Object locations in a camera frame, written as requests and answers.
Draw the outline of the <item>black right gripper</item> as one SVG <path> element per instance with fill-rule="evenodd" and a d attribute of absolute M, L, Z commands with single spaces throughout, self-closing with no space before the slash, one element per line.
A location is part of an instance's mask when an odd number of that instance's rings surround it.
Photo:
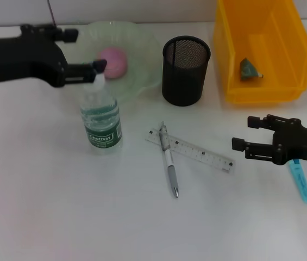
<path fill-rule="evenodd" d="M 301 120 L 274 115 L 267 115 L 263 119 L 249 116 L 247 124 L 249 128 L 273 130 L 274 134 L 273 145 L 232 138 L 232 149 L 244 152 L 246 159 L 273 161 L 277 165 L 284 165 L 293 159 L 307 160 L 307 128 Z"/>

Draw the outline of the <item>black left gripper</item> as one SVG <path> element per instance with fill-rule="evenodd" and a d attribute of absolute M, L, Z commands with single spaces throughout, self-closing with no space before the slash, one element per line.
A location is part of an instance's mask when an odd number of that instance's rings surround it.
<path fill-rule="evenodd" d="M 20 30 L 19 36 L 0 38 L 0 82 L 37 78 L 59 88 L 65 83 L 93 83 L 105 71 L 105 59 L 67 65 L 57 42 L 75 43 L 77 29 L 25 24 Z"/>

